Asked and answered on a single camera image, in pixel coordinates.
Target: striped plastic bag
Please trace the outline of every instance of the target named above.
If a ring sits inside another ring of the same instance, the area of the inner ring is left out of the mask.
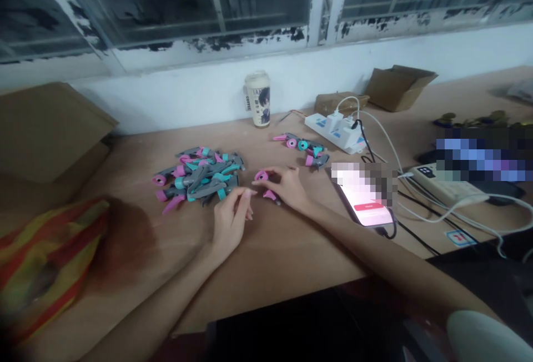
[[[108,209],[103,199],[71,204],[0,238],[0,308],[15,343],[74,302],[107,230]]]

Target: wooden table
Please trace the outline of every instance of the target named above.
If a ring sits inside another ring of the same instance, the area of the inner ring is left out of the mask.
[[[530,77],[532,71],[517,68],[430,86],[410,110],[400,113],[391,114],[371,105],[365,110],[374,113],[385,126],[405,168],[416,165],[413,156],[431,149],[436,135],[431,121],[445,112],[454,111],[462,119],[504,109],[514,119],[531,118],[531,107],[490,92],[501,92],[518,79]],[[108,238],[95,258],[80,299],[28,343],[35,359],[70,361],[81,357],[210,239],[216,201],[203,209],[199,202],[183,203],[176,212],[161,215],[164,204],[155,198],[157,188],[150,178],[154,172],[175,164],[175,153],[197,145],[237,151],[247,168],[239,173],[242,185],[250,185],[261,167],[304,164],[304,153],[271,141],[283,132],[325,143],[332,162],[360,161],[360,155],[349,156],[325,142],[296,114],[276,126],[275,122],[284,115],[273,115],[270,127],[262,130],[256,129],[251,119],[245,119],[118,139],[107,160],[77,197],[104,195],[112,199]],[[370,118],[361,117],[372,149],[393,162],[393,153],[379,127]],[[312,172],[304,167],[300,176],[309,194],[348,216],[326,171]],[[407,200],[402,202],[431,217],[422,207]],[[262,198],[254,198],[252,206],[254,220],[247,223],[241,245],[194,299],[180,323],[182,332],[201,331],[209,321],[368,274],[322,229],[289,208]],[[483,203],[465,208],[462,213],[502,229],[517,228],[530,219],[527,211],[515,205],[498,208]],[[451,230],[448,225],[418,221],[402,209],[397,215],[439,252],[456,249],[444,234]],[[480,230],[469,230],[479,241],[492,238]],[[401,228],[394,241],[422,258],[431,257]]]

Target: white cable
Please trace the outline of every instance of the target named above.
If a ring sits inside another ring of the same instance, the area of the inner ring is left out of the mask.
[[[377,120],[377,118],[375,116],[373,116],[372,114],[366,112],[366,111],[361,111],[363,112],[364,114],[370,116],[373,120],[375,120],[377,122],[377,124],[379,125],[379,127],[381,128],[381,130],[383,131],[383,133],[385,134],[385,136],[387,137],[387,140],[389,141],[389,144],[394,152],[394,156],[396,157],[396,161],[398,162],[398,171],[401,173],[400,176],[398,176],[399,178],[404,178],[405,179],[405,183],[408,185],[409,188],[411,188],[414,192],[418,193],[419,195],[421,195],[422,197],[424,197],[425,199],[431,201],[432,203],[440,206],[441,208],[444,208],[444,209],[447,209],[448,211],[442,215],[439,219],[437,220],[429,220],[429,219],[425,219],[419,215],[417,215],[416,213],[414,213],[413,211],[411,211],[410,209],[408,209],[407,207],[405,207],[404,205],[398,203],[398,205],[400,205],[402,208],[404,208],[406,211],[408,211],[409,213],[413,214],[414,216],[416,216],[417,218],[425,221],[425,222],[428,222],[428,223],[438,223],[438,222],[441,222],[442,220],[444,220],[444,218],[446,218],[447,216],[449,216],[450,214],[453,214],[454,216],[456,216],[457,218],[461,219],[463,222],[466,222],[470,225],[472,225],[473,227],[476,227],[476,228],[479,228],[481,230],[484,230],[486,232],[489,232],[491,234],[493,234],[494,236],[496,236],[498,238],[498,246],[497,246],[497,251],[498,253],[500,254],[500,256],[502,258],[506,258],[505,254],[503,253],[503,251],[501,250],[501,247],[504,243],[504,239],[503,237],[494,229],[492,228],[489,228],[479,222],[476,222],[470,218],[467,218],[457,212],[453,212],[455,208],[457,208],[459,206],[459,204],[466,198],[468,197],[473,197],[475,194],[470,194],[470,195],[467,195],[463,198],[461,198],[459,201],[457,201],[457,203],[455,203],[451,208],[448,208],[447,206],[441,204],[439,201],[435,200],[435,199],[431,199],[431,198],[428,198],[426,197],[425,195],[423,195],[421,192],[417,191],[411,184],[410,184],[410,181],[415,183],[417,186],[418,183],[414,180],[412,180],[410,177],[408,177],[406,174],[404,174],[402,168],[401,168],[401,162],[400,162],[400,158],[398,157],[398,153],[396,152],[396,149],[394,148],[394,145],[387,133],[387,131],[385,130],[385,128],[383,127],[383,125],[381,124],[381,122],[379,122],[379,120]],[[375,152],[372,151],[372,153],[377,156],[378,158],[380,158],[383,162],[387,162],[384,158],[382,158],[380,155],[376,154]],[[524,230],[528,230],[532,227],[533,225],[533,207],[527,203],[525,203],[524,201],[522,200],[519,200],[517,198],[514,198],[514,197],[510,197],[508,195],[501,195],[501,194],[487,194],[488,196],[490,197],[501,197],[501,198],[507,198],[507,199],[511,199],[513,200],[515,203],[517,203],[518,205],[521,205],[523,207],[525,207],[527,210],[529,210],[529,212],[531,213],[531,220],[530,222],[527,224],[527,225],[524,225],[522,226],[521,228],[519,229],[514,229],[514,230],[507,230],[505,231],[504,233],[505,234],[510,234],[510,233],[517,233],[517,232],[523,232]],[[531,253],[533,253],[533,249],[531,250],[530,253],[528,253],[526,256],[529,257],[531,255]]]
[[[339,111],[339,107],[340,105],[345,102],[347,99],[350,99],[350,98],[354,98],[356,101],[357,101],[357,119],[359,119],[359,110],[360,110],[360,106],[359,106],[359,98],[358,97],[355,97],[354,95],[349,95],[348,97],[345,97],[343,98],[340,103],[337,104],[337,107],[335,108],[335,111],[338,112]]]
[[[533,248],[531,248],[522,258],[522,263],[525,264],[528,260],[528,258],[533,254]]]

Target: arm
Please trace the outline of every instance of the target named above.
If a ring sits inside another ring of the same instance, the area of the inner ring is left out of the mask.
[[[439,269],[396,243],[371,232],[310,199],[298,178],[296,167],[270,167],[281,177],[279,184],[259,181],[290,207],[317,222],[372,271],[408,297],[429,309],[446,327],[447,318],[457,310],[472,310],[500,320],[472,292]]]
[[[200,287],[239,245],[244,221],[252,218],[253,193],[236,187],[217,204],[212,243],[203,246],[184,269],[126,316],[82,361],[149,359]]]

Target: white power strip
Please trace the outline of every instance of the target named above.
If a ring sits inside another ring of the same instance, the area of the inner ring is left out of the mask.
[[[479,196],[464,199],[458,207],[479,204],[489,199],[488,195],[468,182],[444,180],[443,172],[437,172],[436,163],[411,168],[409,172],[413,174],[413,179],[418,184],[447,207],[452,207],[461,198],[471,194],[479,194]]]
[[[305,119],[306,126],[350,155],[360,153],[366,147],[361,136],[361,127],[358,125],[352,129],[353,124],[351,117],[344,118],[341,113],[333,113],[327,117],[317,113]]]

